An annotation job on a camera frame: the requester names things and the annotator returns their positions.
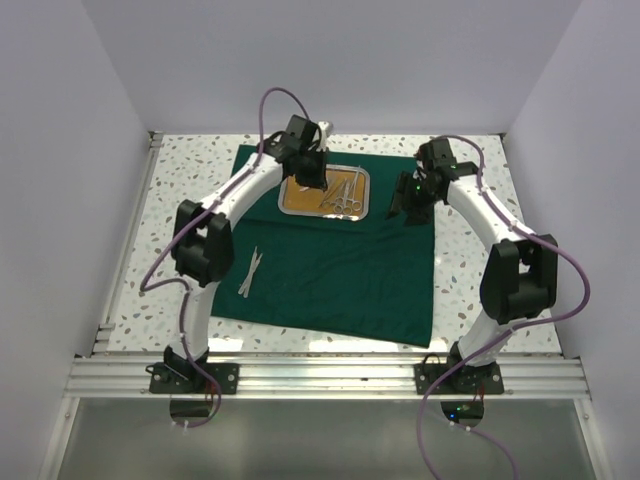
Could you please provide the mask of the dark green surgical cloth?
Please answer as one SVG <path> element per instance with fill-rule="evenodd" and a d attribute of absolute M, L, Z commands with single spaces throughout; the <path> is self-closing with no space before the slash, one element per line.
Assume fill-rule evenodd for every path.
<path fill-rule="evenodd" d="M 233 230 L 234 263 L 215 294 L 215 317 L 326 333 L 429 345 L 433 328 L 433 224 L 386 220 L 398 175 L 412 157 L 333 153 L 332 164 L 363 168 L 369 211 L 357 222 L 293 216 L 279 191 L 263 195 Z M 238 289 L 257 247 L 249 296 Z"/>

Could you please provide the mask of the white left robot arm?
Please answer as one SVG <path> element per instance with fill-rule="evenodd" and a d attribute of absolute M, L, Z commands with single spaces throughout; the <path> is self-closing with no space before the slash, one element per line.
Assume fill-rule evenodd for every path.
<path fill-rule="evenodd" d="M 211 384 L 208 322 L 216 290 L 235 259 L 233 230 L 263 195 L 289 177 L 311 189 L 328 188 L 328 121 L 294 115 L 285 130 L 258 143 L 257 151 L 213 194 L 178 207 L 170 254 L 185 285 L 178 339 L 165 348 L 154 377 L 171 391 L 195 393 Z"/>

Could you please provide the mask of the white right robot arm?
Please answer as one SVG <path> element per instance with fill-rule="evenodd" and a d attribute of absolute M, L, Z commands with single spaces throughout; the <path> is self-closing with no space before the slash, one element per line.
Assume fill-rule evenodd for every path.
<path fill-rule="evenodd" d="M 449 387 L 471 393 L 492 378 L 497 356 L 517 327 L 554 305 L 557 243 L 551 235 L 536 242 L 535 232 L 483 183 L 482 165 L 458 161 L 448 137 L 420 145 L 415 159 L 415 171 L 397 178 L 388 217 L 405 214 L 406 225 L 425 225 L 435 205 L 443 203 L 464 218 L 488 254 L 480 313 L 451 347 L 445 370 L 428 377 L 435 391 Z"/>

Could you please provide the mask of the steel surgical scissors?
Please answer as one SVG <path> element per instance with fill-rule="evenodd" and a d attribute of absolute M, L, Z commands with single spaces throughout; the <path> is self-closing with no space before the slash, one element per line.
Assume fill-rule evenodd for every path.
<path fill-rule="evenodd" d="M 321 211 L 333 212 L 335 214 L 342 214 L 345 208 L 344 196 L 350 182 L 348 179 L 342 179 L 333 190 L 321 201 L 319 209 Z"/>

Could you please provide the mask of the steel hemostat clamp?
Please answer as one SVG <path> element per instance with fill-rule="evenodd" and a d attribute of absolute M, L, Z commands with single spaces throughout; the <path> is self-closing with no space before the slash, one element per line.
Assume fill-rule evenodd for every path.
<path fill-rule="evenodd" d="M 360 168 L 354 170 L 352 177 L 344 182 L 341 195 L 336 199 L 334 212 L 339 215 L 355 215 L 362 209 L 362 202 L 356 198 Z"/>

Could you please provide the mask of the steel scalpel handle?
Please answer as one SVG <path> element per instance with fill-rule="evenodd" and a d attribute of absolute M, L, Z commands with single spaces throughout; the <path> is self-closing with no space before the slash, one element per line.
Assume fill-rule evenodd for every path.
<path fill-rule="evenodd" d="M 260 265 L 261 259 L 262 259 L 261 254 L 258 254 L 257 252 L 254 252 L 252 254 L 247 275 L 238 289 L 238 294 L 241 295 L 243 298 L 247 298 L 249 296 L 251 284 L 252 284 L 254 275 L 256 273 L 256 270 Z"/>
<path fill-rule="evenodd" d="M 243 298 L 247 298 L 249 296 L 254 275 L 255 275 L 255 267 L 251 266 L 248 270 L 245 280 L 243 281 L 241 287 L 238 290 L 238 294 L 241 295 Z"/>
<path fill-rule="evenodd" d="M 254 275 L 255 275 L 255 271 L 257 270 L 257 268 L 259 266 L 259 263 L 260 263 L 260 255 L 258 254 L 257 247 L 254 247 L 254 251 L 253 251 L 253 254 L 252 254 L 252 257 L 251 257 L 251 263 L 250 263 L 250 266 L 249 266 L 247 277 L 245 278 L 245 282 L 244 282 L 245 290 L 244 290 L 243 296 L 245 298 L 247 298 L 249 296 L 251 284 L 252 284 L 252 281 L 253 281 L 253 278 L 254 278 Z"/>

